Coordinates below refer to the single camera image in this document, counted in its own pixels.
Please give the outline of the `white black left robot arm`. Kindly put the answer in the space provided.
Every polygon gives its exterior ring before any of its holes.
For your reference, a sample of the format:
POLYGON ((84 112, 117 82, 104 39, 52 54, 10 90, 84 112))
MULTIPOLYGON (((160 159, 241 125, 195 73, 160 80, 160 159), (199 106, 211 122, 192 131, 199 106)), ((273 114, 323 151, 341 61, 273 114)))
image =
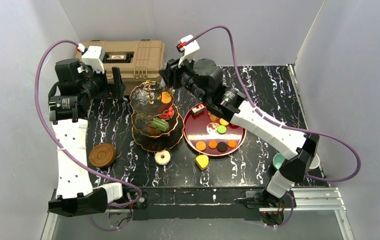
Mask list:
POLYGON ((99 214, 121 198, 122 185, 110 183, 94 188, 87 165, 86 130, 93 99, 123 97, 123 84, 109 84, 104 71, 77 58, 55 64, 57 83, 48 94, 49 120, 61 146, 58 155, 58 187, 48 202, 51 213, 64 217, 99 214))

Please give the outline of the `green macaron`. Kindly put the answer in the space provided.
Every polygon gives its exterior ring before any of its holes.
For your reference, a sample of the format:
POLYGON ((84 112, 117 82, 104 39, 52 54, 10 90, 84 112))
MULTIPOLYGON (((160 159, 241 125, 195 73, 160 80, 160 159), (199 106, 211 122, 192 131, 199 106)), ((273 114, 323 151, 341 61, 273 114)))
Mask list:
POLYGON ((219 133, 219 134, 225 134, 226 133, 226 131, 227 131, 227 127, 226 126, 224 126, 224 125, 219 125, 217 128, 216 128, 216 131, 217 131, 217 133, 219 133))

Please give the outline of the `tan plastic toolbox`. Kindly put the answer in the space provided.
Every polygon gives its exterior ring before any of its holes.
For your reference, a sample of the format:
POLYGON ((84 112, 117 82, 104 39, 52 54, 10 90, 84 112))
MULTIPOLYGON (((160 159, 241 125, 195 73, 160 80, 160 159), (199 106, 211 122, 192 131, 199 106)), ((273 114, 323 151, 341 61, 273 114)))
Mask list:
POLYGON ((102 59, 107 82, 113 84, 112 68, 118 67, 125 85, 124 95, 147 80, 161 81, 158 71, 164 66, 165 43, 160 40, 142 39, 134 41, 91 40, 82 43, 100 46, 104 50, 102 59))

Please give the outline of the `three tier glass stand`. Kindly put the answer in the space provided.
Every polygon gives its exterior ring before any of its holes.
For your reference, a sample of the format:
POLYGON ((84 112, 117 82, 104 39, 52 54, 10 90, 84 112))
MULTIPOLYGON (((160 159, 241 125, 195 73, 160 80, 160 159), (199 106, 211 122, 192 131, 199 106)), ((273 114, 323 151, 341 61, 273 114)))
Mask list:
POLYGON ((174 103, 173 89, 164 83, 148 80, 135 87, 130 94, 132 137, 134 142, 148 152, 160 152, 174 148, 183 138, 184 123, 179 109, 174 103), (162 104, 161 93, 169 92, 172 101, 162 104), (154 118, 173 106, 175 114, 167 120, 169 129, 162 132, 150 126, 154 118))

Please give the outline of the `dark red round tray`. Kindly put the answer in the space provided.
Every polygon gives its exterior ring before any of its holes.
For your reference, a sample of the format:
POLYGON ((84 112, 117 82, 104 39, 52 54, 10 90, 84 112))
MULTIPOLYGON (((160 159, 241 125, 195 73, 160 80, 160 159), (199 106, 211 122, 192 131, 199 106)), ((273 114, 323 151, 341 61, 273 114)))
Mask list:
POLYGON ((184 118, 184 137, 196 152, 222 157, 242 145, 246 130, 212 114, 205 103, 198 103, 190 107, 184 118))

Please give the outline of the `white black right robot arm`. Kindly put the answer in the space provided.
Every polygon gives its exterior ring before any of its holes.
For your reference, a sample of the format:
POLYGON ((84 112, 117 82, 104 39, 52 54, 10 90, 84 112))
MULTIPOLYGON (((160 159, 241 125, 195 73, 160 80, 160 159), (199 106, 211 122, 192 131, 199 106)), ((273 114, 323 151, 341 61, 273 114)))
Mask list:
POLYGON ((168 88, 184 87, 213 115, 248 130, 285 158, 268 182, 264 199, 280 199, 296 183, 303 182, 312 162, 318 159, 317 134, 289 130, 277 120, 270 120, 268 114, 249 103, 245 94, 223 83, 223 71, 213 60, 178 62, 172 59, 159 71, 168 88))

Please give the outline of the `orange round cookie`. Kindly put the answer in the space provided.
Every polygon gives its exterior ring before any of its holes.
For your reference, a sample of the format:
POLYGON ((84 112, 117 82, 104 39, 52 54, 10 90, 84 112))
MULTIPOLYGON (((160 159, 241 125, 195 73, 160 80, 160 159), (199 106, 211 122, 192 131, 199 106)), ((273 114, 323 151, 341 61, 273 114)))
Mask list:
POLYGON ((216 140, 211 140, 211 141, 208 142, 208 147, 210 149, 216 149, 217 145, 218 145, 218 142, 216 140))

